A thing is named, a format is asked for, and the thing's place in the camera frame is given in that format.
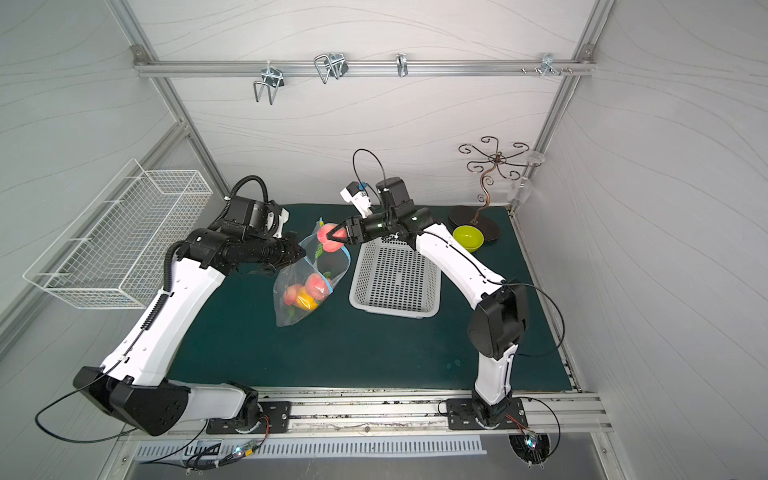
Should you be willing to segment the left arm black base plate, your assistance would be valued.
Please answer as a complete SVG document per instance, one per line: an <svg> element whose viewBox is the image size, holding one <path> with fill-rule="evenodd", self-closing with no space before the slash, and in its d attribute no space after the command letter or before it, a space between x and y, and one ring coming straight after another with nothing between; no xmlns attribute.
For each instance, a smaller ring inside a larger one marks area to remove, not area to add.
<svg viewBox="0 0 768 480"><path fill-rule="evenodd" d="M232 419L210 419L205 432L208 435L255 435L286 433L291 414L287 401L263 401L246 406L244 414Z"/></svg>

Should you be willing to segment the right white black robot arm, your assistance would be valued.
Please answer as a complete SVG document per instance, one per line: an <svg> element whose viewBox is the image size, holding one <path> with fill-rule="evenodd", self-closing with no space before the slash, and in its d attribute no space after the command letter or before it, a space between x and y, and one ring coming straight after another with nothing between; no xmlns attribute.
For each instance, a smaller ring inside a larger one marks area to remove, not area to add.
<svg viewBox="0 0 768 480"><path fill-rule="evenodd" d="M372 210L362 182L345 186L340 195L355 207L357 214L321 238L339 245L360 245L394 237L431 261L451 280L473 310L468 337L479 355L472 391L474 416L483 428L497 427L513 398L513 362L527 329L525 287L507 283L462 247L430 209L415 205L401 178L386 178L376 185L375 191L380 202L377 212Z"/></svg>

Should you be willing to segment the pink peach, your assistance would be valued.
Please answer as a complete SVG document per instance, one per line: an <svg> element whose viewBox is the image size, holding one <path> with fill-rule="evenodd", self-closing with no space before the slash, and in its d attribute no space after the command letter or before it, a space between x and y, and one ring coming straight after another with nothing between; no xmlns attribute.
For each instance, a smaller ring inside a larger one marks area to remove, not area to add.
<svg viewBox="0 0 768 480"><path fill-rule="evenodd" d="M284 304L287 306L295 305L302 288L302 284L294 284L287 287L282 296Z"/></svg>
<svg viewBox="0 0 768 480"><path fill-rule="evenodd" d="M332 293L327 278L319 273L313 273L307 278L304 289L317 301L324 301Z"/></svg>
<svg viewBox="0 0 768 480"><path fill-rule="evenodd" d="M317 239L325 253L334 253L344 247L347 240L347 231L344 226L326 223L318 230Z"/></svg>

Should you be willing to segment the clear zip-top bag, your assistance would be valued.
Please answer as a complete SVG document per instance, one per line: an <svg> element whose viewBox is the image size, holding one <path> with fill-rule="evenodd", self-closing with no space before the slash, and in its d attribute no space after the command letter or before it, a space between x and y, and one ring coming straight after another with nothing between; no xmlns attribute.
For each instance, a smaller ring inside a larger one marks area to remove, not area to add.
<svg viewBox="0 0 768 480"><path fill-rule="evenodd" d="M292 326L316 311L347 273L351 263L347 248L318 237L335 227L319 218L312 233L299 243L306 255L278 273L273 284L277 327Z"/></svg>

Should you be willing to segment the yellow peach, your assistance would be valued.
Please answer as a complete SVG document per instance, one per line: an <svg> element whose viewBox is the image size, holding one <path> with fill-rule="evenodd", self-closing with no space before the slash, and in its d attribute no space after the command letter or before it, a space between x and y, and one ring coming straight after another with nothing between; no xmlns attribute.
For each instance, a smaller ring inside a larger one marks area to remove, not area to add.
<svg viewBox="0 0 768 480"><path fill-rule="evenodd" d="M319 302L306 291L301 290L296 296L295 305L303 311L312 312L318 308Z"/></svg>

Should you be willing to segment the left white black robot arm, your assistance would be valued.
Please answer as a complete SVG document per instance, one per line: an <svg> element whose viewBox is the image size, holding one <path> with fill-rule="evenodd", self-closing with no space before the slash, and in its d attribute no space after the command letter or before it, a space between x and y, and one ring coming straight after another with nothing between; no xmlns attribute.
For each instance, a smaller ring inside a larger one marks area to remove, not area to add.
<svg viewBox="0 0 768 480"><path fill-rule="evenodd" d="M272 200L231 195L209 227L169 246L157 295L100 366L80 369L76 391L103 413L152 436L193 420L221 421L238 433L258 427L256 390L237 383L178 383L167 374L194 319L229 274L242 264L275 271L304 257L296 234L283 230L288 219Z"/></svg>

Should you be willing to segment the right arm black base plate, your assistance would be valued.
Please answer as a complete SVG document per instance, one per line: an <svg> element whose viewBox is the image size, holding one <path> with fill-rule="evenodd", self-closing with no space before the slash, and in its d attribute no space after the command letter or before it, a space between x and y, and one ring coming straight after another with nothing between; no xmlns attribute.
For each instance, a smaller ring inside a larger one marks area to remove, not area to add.
<svg viewBox="0 0 768 480"><path fill-rule="evenodd" d="M488 406L482 399L453 398L445 401L448 428L452 431L502 431L527 428L520 398Z"/></svg>

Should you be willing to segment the pink peach top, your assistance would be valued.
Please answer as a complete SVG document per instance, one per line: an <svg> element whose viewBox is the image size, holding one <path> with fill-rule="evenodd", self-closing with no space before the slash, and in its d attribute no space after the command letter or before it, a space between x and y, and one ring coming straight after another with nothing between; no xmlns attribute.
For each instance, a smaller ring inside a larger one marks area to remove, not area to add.
<svg viewBox="0 0 768 480"><path fill-rule="evenodd" d="M294 284L287 287L282 296L284 304L287 306L295 305L302 288L302 284Z"/></svg>

